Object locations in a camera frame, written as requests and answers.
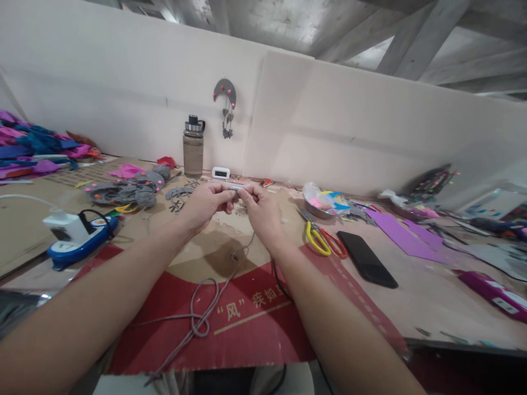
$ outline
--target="white cable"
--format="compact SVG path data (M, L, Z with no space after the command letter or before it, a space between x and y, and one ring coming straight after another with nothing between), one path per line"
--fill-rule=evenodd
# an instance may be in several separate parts
M194 336L205 337L205 336L207 336L209 334L210 324L209 324L209 321L207 320L207 318L209 317L209 315L212 312L212 310L216 307L218 301L220 300L221 294L223 293L223 291L225 291L225 288L227 288L227 285L229 284L229 281L231 281L233 279L233 277L236 275L236 273L238 272L239 258L236 256L236 253L238 251L240 251L240 250L245 250L245 249L247 249L247 253L249 253L249 246L251 245L253 240L254 240L254 233L253 233L253 237L251 238L251 241L247 245L236 249L231 254L231 259L233 261L235 261L237 263L237 265L236 265L236 268L234 269L234 271L232 272L232 274L228 277L227 281L225 281L225 285L223 286L222 289L220 289L220 286L219 286L218 282L215 279L210 278L210 277L206 278L205 280L203 280L202 282L200 282L198 284L198 286L194 290L194 293L192 294L192 298L190 298L190 314L169 315L167 317L161 317L161 318L157 318L157 319L154 319L154 320L151 320L151 321L146 321L146 322L143 322L143 323L140 323L140 324L132 325L132 327L135 328L137 326L153 324L153 323L156 323L156 322L159 322L159 321L190 318L191 329L188 331L188 333L185 335L185 337L181 340L181 342L177 345L177 347L169 354L169 356L166 357L166 359L162 363L162 365L153 373L152 376L150 376L148 381L144 384L145 387L147 385L149 385L152 381L154 381L155 379L159 378L162 375L162 371L172 362L172 360L176 357L176 355L178 355L178 353L181 351L181 349L184 346L186 346L187 344L190 343L190 341L192 340L192 338ZM205 310L205 312L203 314L196 314L196 313L194 313L194 298L196 297L196 294L198 293L199 288L207 281L210 281L210 282L212 282L214 284L214 286L216 287L216 292L215 292L214 298L212 299L212 301L210 302L209 306L207 307L207 310ZM203 332L200 332L199 328L201 327L201 325L203 323L205 324L206 329Z
M44 204L47 204L48 206L51 206L51 207L56 207L56 208L59 208L57 205L54 205L44 199L40 199L39 197L34 197L34 196L30 196L30 195L18 195L18 194L13 194L13 195L0 195L0 199L7 199L7 198L26 198L26 199L32 199L32 200L36 200L36 201L39 201L40 203L44 203Z

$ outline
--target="yellow scissors handle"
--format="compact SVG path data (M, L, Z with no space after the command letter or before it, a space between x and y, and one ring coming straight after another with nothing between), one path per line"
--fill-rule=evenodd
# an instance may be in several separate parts
M314 235L322 248L313 240L313 237L311 235ZM318 234L316 230L311 229L311 222L307 221L307 229L306 229L306 236L309 242L313 247L315 247L315 250L320 252L323 256L330 256L331 250L329 249L329 246L326 244L326 242L322 239L322 237Z

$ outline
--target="white wall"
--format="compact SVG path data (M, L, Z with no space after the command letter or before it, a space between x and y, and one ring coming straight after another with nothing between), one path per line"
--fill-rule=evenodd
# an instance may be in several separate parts
M196 114L207 122L204 167L241 173L270 47L80 0L2 0L0 37L1 70L31 122L114 155L182 163ZM212 101L223 77L237 90L230 140L224 97Z
M370 195L452 162L462 175L441 197L455 207L462 191L517 170L525 125L523 104L269 53L243 174Z

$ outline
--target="plastic bag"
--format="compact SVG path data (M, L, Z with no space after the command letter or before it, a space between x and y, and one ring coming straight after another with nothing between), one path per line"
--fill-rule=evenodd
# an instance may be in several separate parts
M305 183L302 193L306 202L332 215L346 215L350 213L350 206L340 195L342 192L322 192L314 182Z

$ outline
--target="black phone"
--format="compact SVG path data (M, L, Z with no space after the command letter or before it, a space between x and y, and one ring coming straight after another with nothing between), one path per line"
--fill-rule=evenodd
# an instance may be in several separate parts
M387 288L399 286L362 237L342 231L337 236L364 280Z

